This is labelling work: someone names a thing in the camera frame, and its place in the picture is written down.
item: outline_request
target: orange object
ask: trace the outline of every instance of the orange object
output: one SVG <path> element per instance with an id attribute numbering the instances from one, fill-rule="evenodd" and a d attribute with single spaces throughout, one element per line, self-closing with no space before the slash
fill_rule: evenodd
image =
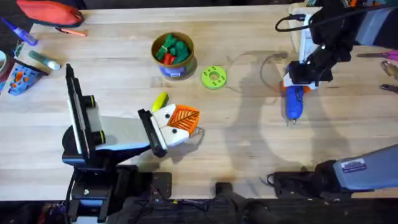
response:
<path id="1" fill-rule="evenodd" d="M 349 2 L 349 6 L 355 7 L 355 6 L 356 6 L 356 0 L 351 0 L 351 1 Z"/>
<path id="2" fill-rule="evenodd" d="M 55 27 L 78 27 L 84 21 L 76 8 L 53 1 L 17 0 L 24 14 L 34 22 Z"/>
<path id="3" fill-rule="evenodd" d="M 170 127 L 186 130 L 192 134 L 199 121 L 199 111 L 185 105 L 176 105 L 172 117 L 167 123 Z"/>
<path id="4" fill-rule="evenodd" d="M 58 27 L 56 27 L 55 29 L 57 29 L 59 32 L 63 32 L 63 33 L 66 33 L 66 34 L 75 34 L 75 35 L 79 35 L 79 36 L 82 36 L 82 37 L 87 37 L 87 34 L 84 34 L 82 32 L 77 32 L 77 31 L 74 31 L 74 30 L 58 28 Z"/>
<path id="5" fill-rule="evenodd" d="M 170 53 L 166 53 L 164 55 L 164 63 L 165 65 L 171 65 L 172 63 L 172 55 Z"/>

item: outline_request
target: yellow object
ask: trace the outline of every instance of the yellow object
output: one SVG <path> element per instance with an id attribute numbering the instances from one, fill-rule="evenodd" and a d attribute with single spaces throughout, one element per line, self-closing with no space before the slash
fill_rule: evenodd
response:
<path id="1" fill-rule="evenodd" d="M 155 112 L 167 104 L 167 100 L 169 100 L 169 96 L 166 92 L 163 92 L 157 96 L 154 103 L 152 104 L 152 108 L 150 109 L 152 112 Z"/>

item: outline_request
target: blue spray bottle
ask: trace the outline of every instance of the blue spray bottle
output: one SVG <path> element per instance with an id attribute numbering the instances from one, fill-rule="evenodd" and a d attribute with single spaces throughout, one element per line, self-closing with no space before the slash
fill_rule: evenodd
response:
<path id="1" fill-rule="evenodd" d="M 5 23 L 19 38 L 27 42 L 31 46 L 35 46 L 37 44 L 37 39 L 34 38 L 32 35 L 30 35 L 28 32 L 24 31 L 21 28 L 18 28 L 5 20 L 4 18 L 1 18 L 2 22 Z"/>

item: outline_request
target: red pouch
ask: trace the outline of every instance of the red pouch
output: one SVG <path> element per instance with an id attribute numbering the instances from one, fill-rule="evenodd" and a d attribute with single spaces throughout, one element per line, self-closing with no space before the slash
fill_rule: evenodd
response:
<path id="1" fill-rule="evenodd" d="M 35 23 L 54 27 L 78 27 L 85 20 L 76 8 L 52 1 L 17 0 L 20 9 Z"/>

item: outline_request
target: cable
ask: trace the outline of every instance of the cable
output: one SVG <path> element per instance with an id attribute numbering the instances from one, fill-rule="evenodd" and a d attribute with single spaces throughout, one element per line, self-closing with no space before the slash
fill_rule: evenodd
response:
<path id="1" fill-rule="evenodd" d="M 296 14 L 296 15 L 290 14 L 287 17 L 283 17 L 283 18 L 279 19 L 279 21 L 275 24 L 275 30 L 277 32 L 298 31 L 298 30 L 303 30 L 303 29 L 307 29 L 307 28 L 313 28 L 313 27 L 316 27 L 316 26 L 320 26 L 320 25 L 323 25 L 323 24 L 326 24 L 328 22 L 335 21 L 335 20 L 338 20 L 338 19 L 344 19 L 346 17 L 353 16 L 353 15 L 356 15 L 356 14 L 359 14 L 359 13 L 370 12 L 370 11 L 373 11 L 373 10 L 386 9 L 386 8 L 395 8 L 395 7 L 398 7 L 398 5 L 391 6 L 391 5 L 385 4 L 385 5 L 381 5 L 381 6 L 377 6 L 377 7 L 365 7 L 364 9 L 358 9 L 358 10 L 355 10 L 355 11 L 352 11 L 352 12 L 347 12 L 345 14 L 342 14 L 342 15 L 339 15 L 339 16 L 335 16 L 335 17 L 332 17 L 332 18 L 329 18 L 329 19 L 325 19 L 324 21 L 320 21 L 320 22 L 317 22 L 315 24 L 310 24 L 310 25 L 300 26 L 300 27 L 293 27 L 293 28 L 288 28 L 288 29 L 280 29 L 279 28 L 279 24 L 281 22 L 283 22 L 283 21 L 289 21 L 289 20 L 304 21 L 304 19 L 305 19 L 305 14 Z"/>
<path id="2" fill-rule="evenodd" d="M 149 202 L 152 203 L 153 193 L 154 192 L 152 191 L 152 189 L 149 189 L 149 200 L 147 200 L 143 206 L 141 204 L 139 204 L 138 201 L 136 201 L 136 204 L 142 206 L 142 208 L 139 210 L 138 214 L 135 217 L 129 218 L 128 224 L 136 224 L 142 217 L 144 217 L 154 211 L 153 206 L 151 206 L 151 207 L 149 207 L 149 209 L 147 211 L 144 212 L 147 204 Z"/>
<path id="3" fill-rule="evenodd" d="M 64 212 L 65 212 L 65 223 L 66 224 L 70 224 L 70 219 L 68 217 L 69 200 L 70 200 L 70 193 L 72 191 L 73 183 L 75 182 L 75 178 L 76 178 L 76 168 L 73 168 L 72 177 L 70 178 L 69 186 L 68 186 L 68 190 L 67 190 L 67 196 L 65 198 L 65 211 Z"/>

